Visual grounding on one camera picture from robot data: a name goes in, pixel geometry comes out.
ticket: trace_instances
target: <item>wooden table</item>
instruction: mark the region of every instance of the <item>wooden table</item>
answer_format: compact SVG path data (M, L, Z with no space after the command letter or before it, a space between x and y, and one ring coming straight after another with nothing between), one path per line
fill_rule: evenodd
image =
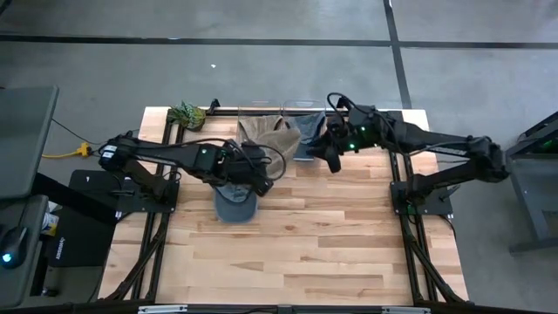
M161 141L167 109L146 108L141 139ZM425 111L403 115L428 129ZM236 122L236 117L209 117L201 133L186 132L185 140L234 138ZM183 174L157 303L411 304L401 229L389 196L388 154L366 149L341 161L338 174L322 160L290 162L284 177L260 198L255 219L239 225L218 222L211 187ZM412 164L416 173L438 170L430 153L413 157ZM402 166L400 173L404 180ZM145 219L133 214L117 226L99 297L111 293L136 262ZM466 298L451 229L437 216L424 220L432 262ZM144 293L151 265L147 268ZM417 270L425 296L424 271Z

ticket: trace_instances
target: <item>wood plank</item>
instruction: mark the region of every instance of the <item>wood plank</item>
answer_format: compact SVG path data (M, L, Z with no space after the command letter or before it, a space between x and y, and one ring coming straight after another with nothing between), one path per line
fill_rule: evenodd
M165 107L146 108L139 137L160 141L166 113ZM403 115L428 128L423 110L405 110ZM202 132L185 133L185 140L235 138L236 121L208 117ZM413 156L412 162L415 172L437 171L434 154ZM154 171L154 165L146 165ZM182 171L157 302L410 304L401 229L389 196L387 153L367 149L346 154L342 165L341 172L331 174L323 160L290 162L284 177L259 199L255 219L240 225L219 222L213 189ZM136 213L117 226L100 297L110 294L135 264L145 219L145 214ZM451 229L433 216L425 217L425 229L432 262L466 297ZM424 271L415 263L425 293Z

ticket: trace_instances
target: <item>yellow extension cord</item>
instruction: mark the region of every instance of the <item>yellow extension cord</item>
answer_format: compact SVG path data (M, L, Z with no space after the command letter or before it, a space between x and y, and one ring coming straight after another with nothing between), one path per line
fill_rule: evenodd
M89 146L89 144L87 143L81 143L81 146L72 153L68 153L68 154L60 154L60 155L48 155L48 154L43 154L43 158L48 158L48 159L60 159L60 158L66 158L66 157L72 157L72 156L82 156L82 157L89 157L89 155L91 155L91 147Z

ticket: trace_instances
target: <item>black metal frame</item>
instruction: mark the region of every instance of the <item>black metal frame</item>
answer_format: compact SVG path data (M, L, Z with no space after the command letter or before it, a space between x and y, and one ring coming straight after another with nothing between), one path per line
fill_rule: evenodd
M14 34L0 33L0 42L25 42L25 43L60 43L60 44L172 44L172 45L291 45L291 46L343 46L343 47L391 47L393 60L395 65L398 88L403 109L412 109L412 101L405 78L405 69L401 56L402 48L431 48L431 49L544 49L558 50L558 43L495 43L495 42L438 42L438 41L400 41L398 39L397 27L393 15L393 8L390 0L384 1L384 11L388 23L388 31L390 40L343 40L343 39L241 39L241 38L130 38L130 37L99 37L99 36L60 36L60 35L37 35L37 34ZM4 0L0 6L0 15L8 8L11 0ZM215 108L218 102L214 100L212 107ZM266 111L246 111L245 115L262 115L268 114ZM236 116L237 110L219 110L219 115ZM304 111L295 111L290 115L306 114ZM167 122L163 136L163 142L168 142L170 138L171 126ZM177 135L177 141L182 140L183 129L180 129ZM401 181L398 169L397 155L389 152L391 172L395 182ZM404 159L405 172L407 176L412 174L412 164L407 158ZM162 168L158 167L157 172L160 174ZM58 196L67 192L66 189L58 187ZM81 196L68 192L73 201L83 201ZM94 204L94 207L103 208L102 204ZM84 211L84 215L93 215L89 212L90 207L78 207ZM101 221L106 217L99 216L96 219ZM432 313L538 313L533 311L517 311L501 308L492 308L473 305L470 303L441 303L437 302L437 291L435 282L439 280L436 276L432 277L426 272L426 282L428 288L428 298L430 301L424 300L419 291L419 280L417 270L414 263L414 255L418 253L419 260L423 262L425 269L433 267L431 263L424 263L429 260L428 248L425 239L425 229L420 215L415 215L417 239L413 236L405 236L405 231L410 230L408 216L400 215L405 259L407 261L407 269L412 291L412 300L415 307L424 307L432 310ZM152 230L155 221L155 214L147 214L146 226L142 237L141 250L139 260L133 267L128 279L125 281L111 296L110 299L98 300L90 304L64 304L59 306L37 307L33 309L15 309L10 312L18 313L137 313L139 306L151 305L155 302L157 287L159 283L160 266L162 255L164 253L165 238L167 235L170 214L163 214L160 226L152 239ZM153 263L153 273L149 284L149 291L145 298L140 298L141 285L143 283L144 268L151 256L155 254ZM124 295L132 288L132 299L122 300ZM224 313L224 312L244 312L251 311L254 308L275 311L278 314L288 313L338 313L338 312L359 312L359 313L382 313L381 306L278 306L276 304L190 304L188 312L193 313Z
M524 135L517 144L510 147L506 151L507 163L513 165L516 160L519 159L556 159L558 156L547 155L547 154L531 154L534 149L540 147L541 144L547 142L548 140L553 140L558 138L558 112L551 114L541 122L530 127L525 131ZM519 203L523 210L528 215L528 220L530 222L529 226L534 235L534 240L531 242L518 243L510 246L510 253L521 253L527 252L535 249L547 249L558 247L558 237L551 236L547 219L544 215L546 208L533 208L529 207L526 202L526 196L524 190L518 180L517 175L511 171L512 184L514 186L514 192L519 200Z

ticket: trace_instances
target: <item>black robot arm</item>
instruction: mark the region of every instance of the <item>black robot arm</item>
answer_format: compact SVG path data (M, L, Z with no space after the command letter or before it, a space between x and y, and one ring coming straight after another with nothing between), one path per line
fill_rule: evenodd
M134 138L131 133L108 140L100 149L100 166L112 173L123 173L139 184L144 193L163 200L170 182L151 174L139 161L182 168L187 174L212 186L248 184L264 196L273 186L265 174L266 157L263 150L250 143L238 147L232 140L222 140L219 147L197 140L163 145Z
M414 124L394 119L374 106L357 106L345 97L339 99L339 107L348 109L348 119L341 115L331 117L326 132L310 144L312 148L308 151L328 161L332 173L341 170L339 155L378 146L401 154L428 151L468 159L464 164L435 174L412 175L403 192L405 195L401 195L407 201L420 202L434 189L465 181L498 182L508 176L500 146L488 137L461 137L424 131Z

